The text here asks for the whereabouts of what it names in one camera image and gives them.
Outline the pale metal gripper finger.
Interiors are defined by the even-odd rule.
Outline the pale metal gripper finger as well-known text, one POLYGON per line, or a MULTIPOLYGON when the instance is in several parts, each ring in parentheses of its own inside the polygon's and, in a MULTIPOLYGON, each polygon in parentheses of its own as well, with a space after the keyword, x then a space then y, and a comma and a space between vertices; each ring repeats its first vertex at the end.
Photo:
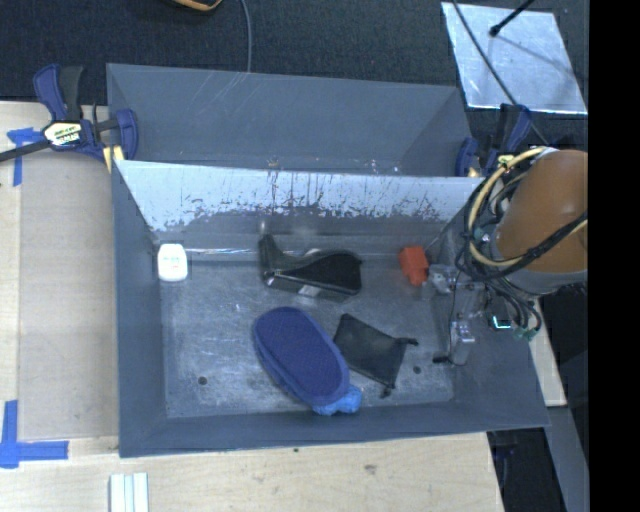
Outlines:
POLYGON ((476 345, 476 338, 467 321, 453 321, 450 327, 450 360, 455 365, 465 365, 476 345))
POLYGON ((457 281, 458 272, 451 267, 436 265, 431 269, 429 283, 434 289, 434 321, 442 337, 442 348, 434 355, 434 363, 453 362, 451 325, 455 319, 457 281))

